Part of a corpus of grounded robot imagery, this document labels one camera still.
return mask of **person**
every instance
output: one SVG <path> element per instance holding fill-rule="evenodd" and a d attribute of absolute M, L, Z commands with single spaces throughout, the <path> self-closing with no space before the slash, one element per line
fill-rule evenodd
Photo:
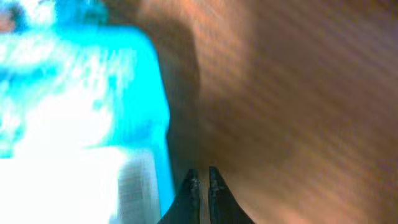
<path fill-rule="evenodd" d="M 10 10 L 0 11 L 0 33 L 12 32 L 16 28 Z"/>

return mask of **floor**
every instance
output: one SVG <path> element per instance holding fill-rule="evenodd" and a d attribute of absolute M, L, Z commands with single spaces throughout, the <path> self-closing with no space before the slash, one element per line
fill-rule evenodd
<path fill-rule="evenodd" d="M 159 51 L 176 186 L 214 165 L 256 223 L 294 224 L 398 223 L 392 2 L 107 0 Z"/>

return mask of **wood grain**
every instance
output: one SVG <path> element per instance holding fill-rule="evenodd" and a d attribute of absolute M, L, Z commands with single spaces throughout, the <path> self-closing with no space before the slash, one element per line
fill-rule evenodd
<path fill-rule="evenodd" d="M 398 223 L 393 1 L 108 6 L 159 51 L 176 185 L 211 164 L 257 223 Z"/>

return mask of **wooden floor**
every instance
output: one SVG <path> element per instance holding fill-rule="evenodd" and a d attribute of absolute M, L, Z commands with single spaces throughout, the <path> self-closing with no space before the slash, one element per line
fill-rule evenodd
<path fill-rule="evenodd" d="M 211 164 L 256 223 L 398 223 L 397 6 L 108 6 L 112 23 L 140 27 L 159 51 L 176 186 L 189 167 L 206 179 Z"/>

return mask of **blurred figure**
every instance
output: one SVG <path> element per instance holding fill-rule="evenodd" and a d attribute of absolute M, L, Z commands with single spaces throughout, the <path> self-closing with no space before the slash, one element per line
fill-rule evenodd
<path fill-rule="evenodd" d="M 0 10 L 0 33 L 11 32 L 15 29 L 15 22 L 12 20 L 12 12 Z"/>

